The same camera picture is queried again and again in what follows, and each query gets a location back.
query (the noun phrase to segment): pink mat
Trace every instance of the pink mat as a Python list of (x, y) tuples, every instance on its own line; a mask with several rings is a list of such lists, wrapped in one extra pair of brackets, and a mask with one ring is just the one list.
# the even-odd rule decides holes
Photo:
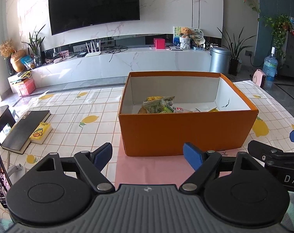
[[(238, 150), (222, 152), (224, 156), (236, 156)], [(176, 184), (179, 187), (194, 172), (184, 156), (128, 157), (121, 138), (115, 187), (123, 184)]]

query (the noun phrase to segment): water bottle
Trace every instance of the water bottle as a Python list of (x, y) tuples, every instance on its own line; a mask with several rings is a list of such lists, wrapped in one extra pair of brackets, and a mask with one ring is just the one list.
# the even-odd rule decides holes
[(267, 80), (273, 81), (274, 76), (277, 73), (278, 61), (275, 57), (275, 47), (272, 47), (271, 55), (264, 59), (263, 72), (267, 76)]

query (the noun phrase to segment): gray tile floor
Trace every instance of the gray tile floor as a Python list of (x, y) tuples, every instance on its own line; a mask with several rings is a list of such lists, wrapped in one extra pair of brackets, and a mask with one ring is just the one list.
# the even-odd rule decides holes
[[(250, 80), (250, 75), (253, 75), (256, 69), (257, 68), (255, 67), (243, 66), (241, 72), (237, 76), (227, 76), (232, 82)], [(25, 107), (32, 97), (40, 95), (47, 90), (49, 90), (49, 92), (63, 92), (121, 86), (125, 84), (126, 78), (127, 77), (102, 78), (38, 88), (27, 97), (19, 97), (17, 94), (12, 94), (3, 100), (0, 103), (0, 106), (14, 106), (14, 108), (18, 110), (19, 108)], [(284, 108), (294, 117), (294, 79), (287, 77), (277, 77), (273, 82), (267, 81), (265, 91), (275, 98), (280, 104), (282, 104)]]

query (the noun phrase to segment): pink storage box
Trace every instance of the pink storage box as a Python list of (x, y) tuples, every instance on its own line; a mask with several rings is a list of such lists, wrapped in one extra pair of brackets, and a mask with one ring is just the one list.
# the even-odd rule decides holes
[(165, 39), (154, 38), (154, 46), (156, 47), (156, 49), (165, 49)]
[(36, 88), (33, 79), (26, 79), (23, 84), (15, 86), (19, 96), (30, 95)]

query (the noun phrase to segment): yellow tissue pack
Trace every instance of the yellow tissue pack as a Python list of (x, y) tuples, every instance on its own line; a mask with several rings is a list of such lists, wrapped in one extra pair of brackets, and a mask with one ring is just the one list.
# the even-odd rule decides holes
[(50, 123), (40, 123), (39, 126), (30, 136), (30, 140), (33, 143), (42, 144), (52, 130)]

